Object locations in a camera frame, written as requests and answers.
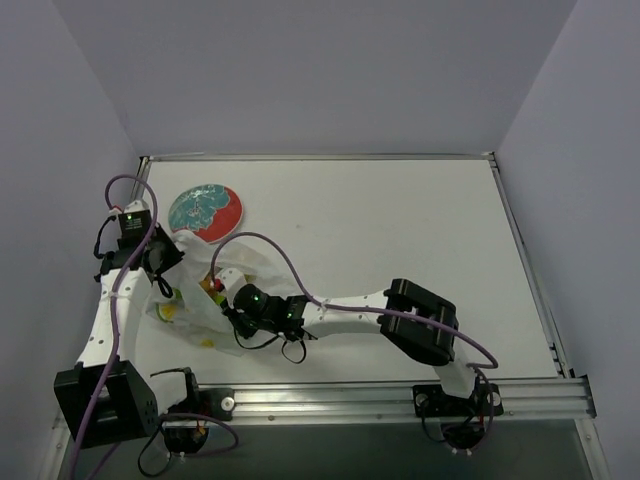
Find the white plastic bag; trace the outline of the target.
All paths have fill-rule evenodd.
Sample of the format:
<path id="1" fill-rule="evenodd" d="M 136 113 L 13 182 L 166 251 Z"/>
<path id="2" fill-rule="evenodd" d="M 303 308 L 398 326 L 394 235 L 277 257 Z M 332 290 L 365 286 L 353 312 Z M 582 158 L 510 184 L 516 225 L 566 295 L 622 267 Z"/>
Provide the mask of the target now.
<path id="1" fill-rule="evenodd" d="M 170 238 L 184 252 L 182 261 L 161 275 L 172 296 L 164 296 L 160 288 L 154 286 L 147 300 L 146 314 L 196 347 L 241 356 L 243 350 L 234 339 L 233 327 L 222 313 L 224 294 L 218 293 L 212 300 L 199 285 L 210 276 L 215 247 L 188 231 L 179 231 Z M 248 281 L 269 294 L 288 296 L 299 292 L 291 274 L 262 251 L 239 241 L 227 243 L 217 257 L 215 270 L 226 268 L 239 269 Z"/>

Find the fake orange mango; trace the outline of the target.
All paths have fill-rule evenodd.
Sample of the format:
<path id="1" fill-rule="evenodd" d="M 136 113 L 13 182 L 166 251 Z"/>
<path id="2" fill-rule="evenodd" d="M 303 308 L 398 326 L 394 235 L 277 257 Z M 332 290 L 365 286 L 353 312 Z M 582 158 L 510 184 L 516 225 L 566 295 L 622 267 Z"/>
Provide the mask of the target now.
<path id="1" fill-rule="evenodd" d="M 210 276 L 207 276 L 200 281 L 199 285 L 212 300 L 215 300 L 218 297 L 215 281 L 212 280 Z"/>

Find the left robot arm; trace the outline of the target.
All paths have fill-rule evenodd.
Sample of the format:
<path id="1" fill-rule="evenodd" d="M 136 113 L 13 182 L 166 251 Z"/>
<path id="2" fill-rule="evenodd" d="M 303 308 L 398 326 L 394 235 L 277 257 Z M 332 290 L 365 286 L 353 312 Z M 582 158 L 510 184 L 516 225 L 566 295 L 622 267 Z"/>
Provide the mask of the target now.
<path id="1" fill-rule="evenodd" d="M 94 252 L 101 293 L 89 339 L 74 367 L 54 380 L 64 419 L 83 449 L 148 437 L 162 414 L 190 419 L 202 405 L 190 368 L 145 374 L 134 363 L 147 298 L 183 254 L 141 201 L 113 209 L 109 218 L 120 237 L 116 250 Z"/>

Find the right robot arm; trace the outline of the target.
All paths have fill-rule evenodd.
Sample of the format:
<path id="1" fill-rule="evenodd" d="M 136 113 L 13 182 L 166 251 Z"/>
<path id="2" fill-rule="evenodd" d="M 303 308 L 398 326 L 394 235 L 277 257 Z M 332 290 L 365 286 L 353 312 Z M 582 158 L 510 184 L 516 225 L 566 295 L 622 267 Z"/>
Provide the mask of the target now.
<path id="1" fill-rule="evenodd" d="M 453 303 L 411 281 L 395 279 L 383 291 L 338 299 L 270 295 L 230 273 L 212 285 L 224 296 L 222 312 L 240 344 L 259 332 L 302 348 L 329 336 L 379 335 L 439 379 L 416 392 L 418 414 L 488 419 L 504 412 L 498 387 L 485 376 L 497 368 L 495 356 L 460 331 Z"/>

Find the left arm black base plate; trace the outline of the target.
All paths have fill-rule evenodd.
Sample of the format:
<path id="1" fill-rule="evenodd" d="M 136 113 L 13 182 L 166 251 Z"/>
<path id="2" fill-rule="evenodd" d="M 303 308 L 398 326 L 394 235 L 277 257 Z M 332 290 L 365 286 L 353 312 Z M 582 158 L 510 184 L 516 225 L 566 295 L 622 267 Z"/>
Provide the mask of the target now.
<path id="1" fill-rule="evenodd" d="M 235 391 L 232 388 L 205 388 L 197 394 L 195 412 L 220 421 L 231 421 L 235 409 Z"/>

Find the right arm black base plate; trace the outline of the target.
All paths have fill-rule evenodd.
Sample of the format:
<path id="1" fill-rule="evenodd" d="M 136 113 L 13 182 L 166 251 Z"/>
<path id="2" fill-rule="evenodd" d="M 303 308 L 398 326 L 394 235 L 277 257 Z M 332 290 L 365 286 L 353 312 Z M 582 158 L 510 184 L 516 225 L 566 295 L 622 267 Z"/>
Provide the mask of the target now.
<path id="1" fill-rule="evenodd" d="M 412 396 L 417 417 L 451 417 L 454 412 L 453 401 L 440 385 L 414 385 Z"/>

